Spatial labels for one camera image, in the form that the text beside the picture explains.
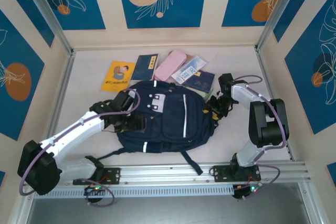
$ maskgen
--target cable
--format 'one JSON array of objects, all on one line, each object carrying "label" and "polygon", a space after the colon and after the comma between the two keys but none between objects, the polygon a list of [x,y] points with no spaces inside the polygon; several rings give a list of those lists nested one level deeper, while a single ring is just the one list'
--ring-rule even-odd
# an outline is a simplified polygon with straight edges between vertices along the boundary
[{"label": "cable", "polygon": [[80,180],[84,180],[86,182],[90,182],[92,184],[98,185],[98,186],[104,188],[106,191],[108,191],[112,195],[112,201],[110,203],[108,203],[108,204],[105,204],[105,205],[93,204],[93,203],[89,202],[89,196],[92,194],[93,191],[95,191],[95,190],[92,190],[92,191],[90,191],[90,192],[88,192],[86,194],[86,198],[85,198],[85,200],[86,200],[86,202],[88,203],[89,206],[93,206],[93,207],[109,207],[109,206],[113,205],[114,200],[116,198],[115,198],[113,192],[109,189],[109,187],[107,187],[107,186],[105,186],[105,185],[103,185],[103,184],[101,184],[99,182],[96,182],[96,181],[93,181],[93,180],[90,180],[90,179],[86,179],[86,178],[80,178]]},{"label": "cable", "polygon": [[259,79],[258,81],[251,81],[251,82],[248,82],[248,83],[247,83],[248,85],[256,84],[256,83],[261,83],[261,82],[262,82],[262,77],[257,76],[256,74],[248,74],[248,75],[246,75],[246,76],[240,76],[240,77],[234,79],[234,81],[236,81],[236,80],[240,80],[240,79],[245,78],[245,77],[256,77],[256,78]]},{"label": "cable", "polygon": [[276,112],[276,110],[274,109],[274,107],[272,106],[272,104],[262,94],[259,94],[257,91],[253,90],[248,85],[246,85],[246,89],[249,90],[250,92],[252,92],[253,94],[259,96],[264,102],[267,103],[267,105],[271,109],[271,111],[272,111],[272,113],[273,113],[273,115],[274,115],[274,117],[275,117],[275,119],[276,119],[276,121],[279,125],[280,132],[281,132],[281,137],[282,137],[282,144],[280,146],[266,147],[262,152],[259,153],[258,156],[256,156],[256,158],[254,159],[254,162],[256,162],[258,159],[260,159],[261,156],[264,155],[265,151],[284,148],[286,146],[287,140],[286,140],[285,129],[282,125],[281,119],[280,119],[278,113]]},{"label": "cable", "polygon": [[[106,112],[106,113],[101,113],[101,114],[97,114],[97,115],[94,115],[94,116],[91,116],[87,119],[85,119],[83,121],[83,123],[87,123],[95,118],[99,118],[101,116],[105,116],[105,115],[123,115],[123,114],[129,114],[131,112],[133,112],[134,110],[136,110],[138,108],[138,106],[140,105],[140,95],[133,89],[125,89],[123,91],[133,91],[135,94],[136,94],[136,97],[138,98],[138,102],[137,104],[132,108],[130,109],[129,111],[120,111],[120,112]],[[44,147],[35,157],[34,159],[31,161],[31,163],[28,165],[25,173],[23,174],[22,176],[22,179],[20,181],[20,186],[19,186],[19,193],[20,195],[22,196],[28,196],[30,194],[32,194],[34,192],[34,190],[28,192],[28,193],[25,193],[23,191],[23,186],[24,186],[24,183],[25,183],[25,180],[28,176],[28,173],[30,172],[30,170],[32,169],[33,165],[39,160],[39,158],[43,155],[43,153],[45,153],[51,146],[53,146],[55,143],[57,143],[62,137],[64,137],[65,135],[67,135],[68,133],[70,133],[71,131],[73,131],[74,129],[76,129],[77,127],[81,126],[82,123],[79,122],[77,124],[75,124],[74,126],[72,126],[71,128],[69,128],[68,130],[64,131],[62,134],[60,134],[57,138],[55,138],[53,140],[53,143],[51,144],[48,144],[46,147]]]},{"label": "cable", "polygon": [[268,184],[266,184],[264,186],[261,186],[256,192],[254,192],[254,193],[252,193],[252,194],[244,197],[244,200],[252,197],[253,195],[255,195],[258,192],[260,192],[261,190],[264,190],[266,187],[268,187],[269,185],[273,184],[273,182],[276,181],[278,179],[278,177],[280,176],[281,171],[280,171],[280,169],[278,167],[275,167],[275,166],[272,166],[272,165],[260,165],[260,164],[258,164],[258,166],[266,167],[266,168],[273,168],[273,169],[275,169],[275,170],[278,171],[278,174]]}]

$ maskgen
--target notebook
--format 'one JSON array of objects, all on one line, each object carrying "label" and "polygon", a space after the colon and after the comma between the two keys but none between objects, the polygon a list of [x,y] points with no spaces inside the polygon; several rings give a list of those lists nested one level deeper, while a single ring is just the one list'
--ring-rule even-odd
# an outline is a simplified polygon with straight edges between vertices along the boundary
[{"label": "notebook", "polygon": [[132,75],[132,81],[150,81],[153,80],[154,72],[157,66],[158,54],[140,55]]},{"label": "notebook", "polygon": [[214,81],[215,75],[213,73],[198,71],[196,74],[191,76],[188,80],[186,80],[183,85],[203,91],[205,93],[209,93],[212,83]]}]

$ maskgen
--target book cover illustration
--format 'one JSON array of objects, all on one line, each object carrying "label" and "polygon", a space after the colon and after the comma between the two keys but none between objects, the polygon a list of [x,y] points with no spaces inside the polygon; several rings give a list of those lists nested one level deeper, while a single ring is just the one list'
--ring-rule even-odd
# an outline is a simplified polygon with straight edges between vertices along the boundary
[{"label": "book cover illustration", "polygon": [[181,67],[178,71],[172,74],[172,77],[179,83],[182,84],[197,71],[199,71],[206,62],[202,60],[199,56],[195,56],[191,61]]},{"label": "book cover illustration", "polygon": [[101,90],[119,92],[126,89],[130,83],[134,68],[135,63],[113,61]]},{"label": "book cover illustration", "polygon": [[135,65],[132,81],[149,81],[153,79],[158,54],[140,55]]},{"label": "book cover illustration", "polygon": [[198,71],[196,74],[191,76],[186,80],[183,85],[209,93],[212,83],[214,81],[215,75],[213,73]]}]

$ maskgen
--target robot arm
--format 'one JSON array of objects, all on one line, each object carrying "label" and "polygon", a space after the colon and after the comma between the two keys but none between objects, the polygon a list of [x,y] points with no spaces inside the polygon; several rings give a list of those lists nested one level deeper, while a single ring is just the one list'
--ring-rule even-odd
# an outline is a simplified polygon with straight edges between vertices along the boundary
[{"label": "robot arm", "polygon": [[264,99],[277,112],[287,140],[289,129],[285,103],[281,99],[261,98],[261,95],[248,88],[246,81],[235,81],[230,73],[223,74],[218,80],[222,95],[219,98],[212,96],[205,107],[206,110],[214,113],[215,120],[228,116],[233,104],[241,103],[249,110],[249,141],[241,151],[234,154],[229,166],[217,168],[222,172],[222,176],[218,178],[225,178],[223,180],[225,182],[246,181],[248,175],[258,169],[256,161],[265,151],[281,148],[280,144],[283,140],[279,124]]},{"label": "robot arm", "polygon": [[121,91],[114,100],[95,103],[77,122],[62,132],[43,140],[39,144],[33,140],[23,149],[18,175],[23,177],[28,165],[49,144],[42,156],[29,171],[26,181],[40,195],[50,192],[57,184],[78,178],[91,178],[98,181],[102,177],[104,166],[94,157],[87,156],[80,160],[64,162],[68,153],[92,135],[114,125],[115,132],[142,130],[145,119],[135,115],[105,115],[106,112],[127,111],[134,100],[135,93]]}]

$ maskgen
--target navy blue backpack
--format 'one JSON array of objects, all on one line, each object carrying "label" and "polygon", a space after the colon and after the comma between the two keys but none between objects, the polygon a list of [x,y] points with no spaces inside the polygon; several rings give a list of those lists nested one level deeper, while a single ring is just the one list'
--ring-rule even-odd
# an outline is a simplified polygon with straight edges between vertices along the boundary
[{"label": "navy blue backpack", "polygon": [[212,113],[203,112],[203,98],[163,81],[140,81],[130,88],[140,95],[140,105],[132,114],[144,116],[146,128],[142,132],[118,133],[123,148],[99,159],[125,152],[181,152],[196,172],[202,174],[186,151],[205,144],[215,130]]}]

